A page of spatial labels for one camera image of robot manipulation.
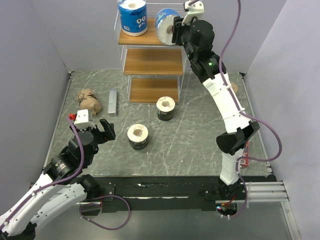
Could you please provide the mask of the blue-wrapped paper towel roll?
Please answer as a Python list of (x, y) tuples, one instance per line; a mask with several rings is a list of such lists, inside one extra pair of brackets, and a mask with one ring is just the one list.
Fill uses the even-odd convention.
[(172, 38), (175, 17), (180, 17), (180, 14), (171, 8), (164, 8), (160, 10), (155, 17), (156, 36), (164, 45), (174, 45), (172, 43)]

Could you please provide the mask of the blue cartoon paper towel roll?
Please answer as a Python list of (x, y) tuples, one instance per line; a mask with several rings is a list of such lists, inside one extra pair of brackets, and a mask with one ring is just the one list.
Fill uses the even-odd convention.
[(143, 35), (148, 30), (147, 2), (145, 0), (118, 0), (122, 31), (131, 37)]

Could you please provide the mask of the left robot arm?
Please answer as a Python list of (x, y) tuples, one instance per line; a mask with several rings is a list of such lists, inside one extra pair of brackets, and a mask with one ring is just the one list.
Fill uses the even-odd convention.
[(99, 122), (103, 131), (91, 121), (83, 128), (70, 123), (74, 137), (51, 159), (28, 192), (1, 215), (2, 240), (33, 240), (38, 228), (73, 204), (98, 197), (99, 183), (83, 170), (92, 164), (99, 145), (116, 138), (113, 123)]

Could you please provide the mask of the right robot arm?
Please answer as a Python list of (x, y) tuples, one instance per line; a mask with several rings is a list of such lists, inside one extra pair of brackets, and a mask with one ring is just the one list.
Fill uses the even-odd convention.
[(241, 193), (239, 170), (247, 142), (259, 130), (256, 121), (242, 115), (241, 107), (229, 80), (226, 67), (213, 50), (213, 26), (197, 17), (184, 25), (183, 18), (173, 19), (172, 43), (182, 46), (193, 73), (213, 98), (225, 125), (225, 132), (216, 137), (222, 152), (222, 168), (218, 180), (218, 193), (230, 199)]

